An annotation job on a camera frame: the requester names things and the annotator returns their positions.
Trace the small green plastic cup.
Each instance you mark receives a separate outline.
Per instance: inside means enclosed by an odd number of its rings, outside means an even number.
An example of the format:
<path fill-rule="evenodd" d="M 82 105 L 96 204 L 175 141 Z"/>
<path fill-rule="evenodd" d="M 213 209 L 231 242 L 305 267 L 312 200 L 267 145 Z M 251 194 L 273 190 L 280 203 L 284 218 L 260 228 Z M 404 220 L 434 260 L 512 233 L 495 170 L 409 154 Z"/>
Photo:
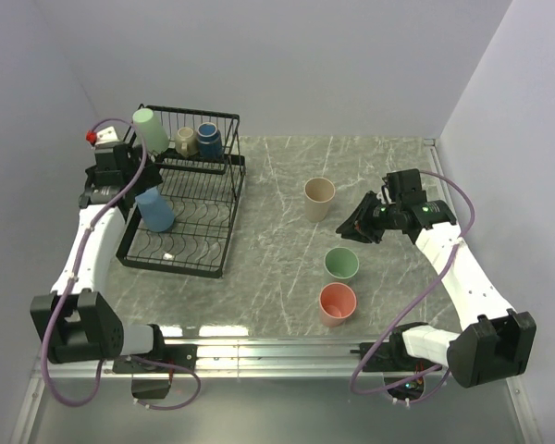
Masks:
<path fill-rule="evenodd" d="M 132 122 L 145 139 L 150 154 L 159 155 L 168 149 L 169 137 L 152 109 L 143 107 L 136 110 Z"/>

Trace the olive ceramic mug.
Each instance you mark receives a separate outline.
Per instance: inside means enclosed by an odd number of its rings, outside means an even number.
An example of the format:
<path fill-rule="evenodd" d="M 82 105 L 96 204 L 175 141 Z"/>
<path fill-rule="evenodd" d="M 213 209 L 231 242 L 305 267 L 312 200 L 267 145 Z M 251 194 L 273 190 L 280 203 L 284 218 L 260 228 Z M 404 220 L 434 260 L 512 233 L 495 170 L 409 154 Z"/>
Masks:
<path fill-rule="evenodd" d="M 190 158 L 198 154 L 195 131 L 191 127 L 179 128 L 175 133 L 175 149 L 178 154 Z"/>

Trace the dark blue glazed mug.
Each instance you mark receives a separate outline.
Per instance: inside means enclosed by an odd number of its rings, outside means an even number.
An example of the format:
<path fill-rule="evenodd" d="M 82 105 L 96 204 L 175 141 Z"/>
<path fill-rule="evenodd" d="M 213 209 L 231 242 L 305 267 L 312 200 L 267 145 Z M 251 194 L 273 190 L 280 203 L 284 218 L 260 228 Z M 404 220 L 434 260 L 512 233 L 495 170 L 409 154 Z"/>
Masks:
<path fill-rule="evenodd" d="M 223 154 L 221 133 L 213 122 L 204 122 L 196 129 L 200 155 L 205 159 L 218 159 Z"/>

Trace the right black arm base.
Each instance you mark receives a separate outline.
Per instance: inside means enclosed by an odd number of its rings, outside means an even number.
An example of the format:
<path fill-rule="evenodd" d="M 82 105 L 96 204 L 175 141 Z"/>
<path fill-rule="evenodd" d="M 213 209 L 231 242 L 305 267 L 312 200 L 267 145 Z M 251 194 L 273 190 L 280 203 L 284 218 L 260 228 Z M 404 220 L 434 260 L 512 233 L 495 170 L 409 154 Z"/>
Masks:
<path fill-rule="evenodd" d="M 366 364 L 363 365 L 364 373 L 393 372 L 400 371 L 402 364 L 395 358 L 393 347 L 383 342 Z"/>

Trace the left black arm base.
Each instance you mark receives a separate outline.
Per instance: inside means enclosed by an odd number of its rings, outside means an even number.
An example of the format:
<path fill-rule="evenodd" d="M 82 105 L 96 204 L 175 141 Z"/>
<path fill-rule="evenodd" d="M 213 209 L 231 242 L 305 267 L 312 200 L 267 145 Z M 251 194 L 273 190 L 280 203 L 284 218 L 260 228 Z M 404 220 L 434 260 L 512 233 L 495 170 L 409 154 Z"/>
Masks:
<path fill-rule="evenodd" d="M 142 358 L 194 370 L 197 351 L 198 347 L 195 344 L 170 344 L 165 346 L 160 357 L 155 357 L 152 353 L 149 353 L 143 355 Z M 162 374 L 169 372 L 169 369 L 153 364 L 143 364 L 128 358 L 119 358 L 113 362 L 112 372 L 114 374 Z"/>

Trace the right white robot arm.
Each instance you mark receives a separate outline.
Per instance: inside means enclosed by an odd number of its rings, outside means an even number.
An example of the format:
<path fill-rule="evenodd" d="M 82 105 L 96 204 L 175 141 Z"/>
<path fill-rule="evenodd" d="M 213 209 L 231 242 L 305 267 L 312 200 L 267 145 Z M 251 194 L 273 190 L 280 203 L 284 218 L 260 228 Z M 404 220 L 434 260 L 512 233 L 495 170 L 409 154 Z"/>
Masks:
<path fill-rule="evenodd" d="M 459 225 L 446 202 L 428 199 L 424 175 L 416 168 L 388 173 L 380 193 L 368 192 L 336 230 L 345 240 L 374 244 L 398 230 L 437 273 L 365 352 L 352 373 L 351 389 L 379 352 L 404 370 L 419 360 L 430 362 L 432 371 L 444 369 L 463 388 L 519 376 L 528 365 L 536 321 L 528 312 L 517 312 L 490 282 L 466 243 L 470 227 Z M 402 322 L 437 285 L 445 288 L 459 316 L 458 333 Z"/>

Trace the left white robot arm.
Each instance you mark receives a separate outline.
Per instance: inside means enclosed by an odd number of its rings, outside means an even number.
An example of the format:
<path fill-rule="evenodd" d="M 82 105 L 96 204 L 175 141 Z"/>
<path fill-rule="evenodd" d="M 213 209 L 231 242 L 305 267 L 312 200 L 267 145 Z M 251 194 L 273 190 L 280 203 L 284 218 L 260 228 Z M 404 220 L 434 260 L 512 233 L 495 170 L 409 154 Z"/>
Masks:
<path fill-rule="evenodd" d="M 167 363 L 167 347 L 153 324 L 122 323 L 103 295 L 136 196 L 161 183 L 158 168 L 140 145 L 104 142 L 79 198 L 79 225 L 72 249 L 50 292 L 31 301 L 31 319 L 51 364 L 116 359 L 134 354 L 145 371 Z"/>

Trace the blue plastic cup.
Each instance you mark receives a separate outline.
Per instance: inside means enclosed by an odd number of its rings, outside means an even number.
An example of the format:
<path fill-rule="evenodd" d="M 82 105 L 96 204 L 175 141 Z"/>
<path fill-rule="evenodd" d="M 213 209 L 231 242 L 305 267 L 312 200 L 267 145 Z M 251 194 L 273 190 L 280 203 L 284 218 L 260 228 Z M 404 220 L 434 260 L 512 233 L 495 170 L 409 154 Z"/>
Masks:
<path fill-rule="evenodd" d="M 163 232 L 172 227 L 175 215 L 167 200 L 156 187 L 139 194 L 135 202 L 145 226 L 153 232 Z"/>

